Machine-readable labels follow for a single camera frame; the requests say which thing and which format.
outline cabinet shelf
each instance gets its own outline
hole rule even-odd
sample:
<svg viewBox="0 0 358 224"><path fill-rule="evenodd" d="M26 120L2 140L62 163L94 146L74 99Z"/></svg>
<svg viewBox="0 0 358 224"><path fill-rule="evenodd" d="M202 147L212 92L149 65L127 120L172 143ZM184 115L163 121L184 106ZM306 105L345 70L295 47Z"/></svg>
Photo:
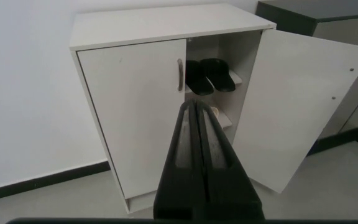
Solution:
<svg viewBox="0 0 358 224"><path fill-rule="evenodd" d="M219 110L218 122L221 125L222 129L228 128L233 125L231 120L223 113L223 111L215 103L208 103L209 106L216 107Z"/></svg>
<svg viewBox="0 0 358 224"><path fill-rule="evenodd" d="M231 79L233 80L234 84L239 85L242 83L242 79L240 76L238 76L236 73L234 73L232 70L229 70L229 75ZM185 87L185 93L192 93L193 91L186 85Z"/></svg>

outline cabinet top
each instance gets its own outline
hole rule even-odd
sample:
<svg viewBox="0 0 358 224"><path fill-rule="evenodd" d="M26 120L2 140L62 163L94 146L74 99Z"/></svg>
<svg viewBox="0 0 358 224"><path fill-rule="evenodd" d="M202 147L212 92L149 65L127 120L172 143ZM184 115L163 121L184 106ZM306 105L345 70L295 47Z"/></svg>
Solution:
<svg viewBox="0 0 358 224"><path fill-rule="evenodd" d="M159 7L78 14L70 50L87 50L248 30L274 22L229 4Z"/></svg>
<svg viewBox="0 0 358 224"><path fill-rule="evenodd" d="M317 22L358 18L358 0L276 0L259 4L294 12Z"/></svg>

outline shoe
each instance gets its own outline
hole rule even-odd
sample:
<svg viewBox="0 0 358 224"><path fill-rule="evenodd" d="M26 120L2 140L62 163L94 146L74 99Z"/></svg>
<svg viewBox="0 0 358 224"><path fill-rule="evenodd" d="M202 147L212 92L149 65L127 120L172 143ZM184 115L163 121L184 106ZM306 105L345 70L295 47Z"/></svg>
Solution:
<svg viewBox="0 0 358 224"><path fill-rule="evenodd" d="M221 59L209 58L201 60L201 69L217 91L230 92L236 90L236 84L229 75L229 65Z"/></svg>
<svg viewBox="0 0 358 224"><path fill-rule="evenodd" d="M200 63L194 60L186 61L186 85L193 93L200 96L209 95L214 92L214 88L205 77Z"/></svg>

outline cabinet door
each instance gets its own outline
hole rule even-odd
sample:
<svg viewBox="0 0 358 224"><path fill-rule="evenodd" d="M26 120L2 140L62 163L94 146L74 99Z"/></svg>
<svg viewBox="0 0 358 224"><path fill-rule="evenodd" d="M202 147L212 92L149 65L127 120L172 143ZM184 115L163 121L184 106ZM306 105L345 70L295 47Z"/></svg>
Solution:
<svg viewBox="0 0 358 224"><path fill-rule="evenodd" d="M281 192L358 76L358 46L277 30L260 40L233 148Z"/></svg>
<svg viewBox="0 0 358 224"><path fill-rule="evenodd" d="M186 40L85 50L78 57L125 198L156 190L185 100L178 59L184 72Z"/></svg>

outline open cabinet door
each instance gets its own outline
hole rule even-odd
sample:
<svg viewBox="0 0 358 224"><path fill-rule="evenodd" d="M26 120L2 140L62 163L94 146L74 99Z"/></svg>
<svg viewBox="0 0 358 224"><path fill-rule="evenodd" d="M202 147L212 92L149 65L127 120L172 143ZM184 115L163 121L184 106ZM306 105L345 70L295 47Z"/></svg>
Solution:
<svg viewBox="0 0 358 224"><path fill-rule="evenodd" d="M281 192L358 76L358 46L265 30L233 148Z"/></svg>

